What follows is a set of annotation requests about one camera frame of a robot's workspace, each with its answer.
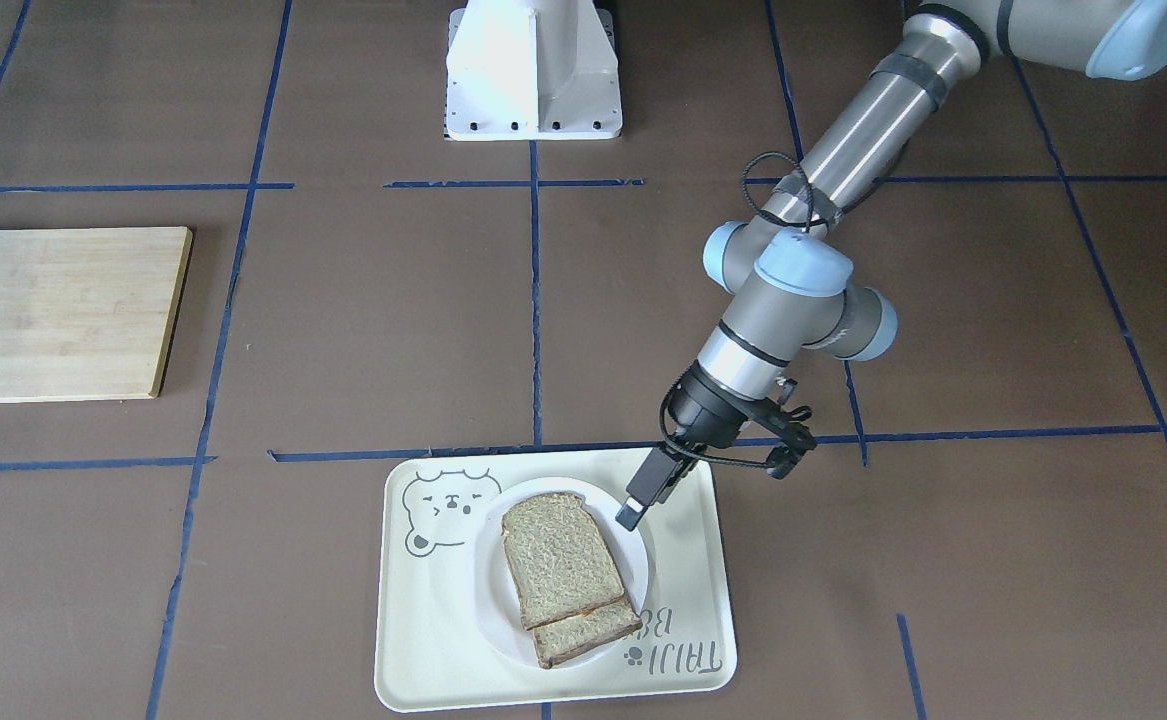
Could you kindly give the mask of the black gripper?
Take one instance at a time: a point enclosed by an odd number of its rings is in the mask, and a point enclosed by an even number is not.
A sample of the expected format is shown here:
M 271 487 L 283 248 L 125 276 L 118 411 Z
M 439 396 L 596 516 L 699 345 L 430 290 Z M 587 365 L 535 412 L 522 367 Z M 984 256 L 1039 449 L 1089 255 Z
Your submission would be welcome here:
M 760 401 L 734 394 L 706 372 L 691 366 L 661 401 L 662 439 L 627 485 L 628 497 L 615 515 L 619 527 L 635 532 L 650 506 L 665 502 L 675 484 L 697 462 L 721 462 L 739 468 L 770 469 L 769 461 L 711 456 L 708 448 L 729 448 Z

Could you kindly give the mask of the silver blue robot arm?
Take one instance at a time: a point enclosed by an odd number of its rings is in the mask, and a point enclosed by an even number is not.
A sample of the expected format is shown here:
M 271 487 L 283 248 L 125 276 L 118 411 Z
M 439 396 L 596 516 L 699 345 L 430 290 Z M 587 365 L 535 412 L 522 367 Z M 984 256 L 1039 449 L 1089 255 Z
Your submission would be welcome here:
M 790 405 L 794 357 L 822 351 L 859 363 L 897 337 L 897 310 L 879 291 L 853 284 L 852 260 L 827 237 L 953 88 L 1000 56 L 1091 78 L 1144 79 L 1167 67 L 1167 1 L 920 4 L 897 47 L 770 200 L 748 222 L 708 237 L 703 266 L 731 305 L 662 397 L 661 442 L 627 484 L 620 527 L 638 527 L 696 464 L 724 461 L 748 425 L 778 442 L 759 462 L 774 478 L 813 450 L 810 407 Z

